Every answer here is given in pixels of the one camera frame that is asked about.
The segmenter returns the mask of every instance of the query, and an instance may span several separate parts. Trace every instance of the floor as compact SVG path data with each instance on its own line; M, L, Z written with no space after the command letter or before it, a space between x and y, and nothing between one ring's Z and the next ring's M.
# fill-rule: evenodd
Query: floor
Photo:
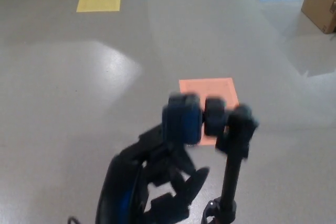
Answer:
M0 0L0 223L94 223L112 156L160 121L179 79L218 77L261 122L235 223L336 223L336 44L302 0L77 3ZM199 223L225 157L190 154L211 168L183 222Z

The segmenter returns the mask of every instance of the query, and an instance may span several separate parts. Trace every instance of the concrete floor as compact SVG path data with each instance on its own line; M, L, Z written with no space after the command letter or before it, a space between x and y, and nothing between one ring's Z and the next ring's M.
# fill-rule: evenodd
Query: concrete floor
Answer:
M93 223L111 157L160 121L179 79L214 77L261 122L235 223L336 223L336 44L302 1L0 0L0 223ZM183 222L199 223L225 159L190 154L211 168Z

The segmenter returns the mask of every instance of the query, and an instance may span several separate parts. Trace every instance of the black cable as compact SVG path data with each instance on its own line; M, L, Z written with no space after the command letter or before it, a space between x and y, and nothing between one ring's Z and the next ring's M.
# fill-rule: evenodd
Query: black cable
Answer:
M70 216L68 218L68 224L81 224L81 223L79 222L79 220L76 217Z

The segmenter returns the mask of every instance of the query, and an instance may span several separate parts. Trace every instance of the cardboard box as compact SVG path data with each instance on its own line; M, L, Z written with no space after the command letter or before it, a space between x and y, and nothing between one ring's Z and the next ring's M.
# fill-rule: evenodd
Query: cardboard box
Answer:
M304 0L301 10L325 34L336 32L336 0Z

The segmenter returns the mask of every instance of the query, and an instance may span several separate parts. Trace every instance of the orange square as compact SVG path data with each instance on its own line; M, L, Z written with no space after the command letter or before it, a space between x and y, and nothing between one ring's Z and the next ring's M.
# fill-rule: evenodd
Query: orange square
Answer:
M232 78L180 80L180 91L198 94L203 109L209 96L221 97L229 109L239 104ZM216 138L205 136L203 129L202 132L200 145L215 145Z

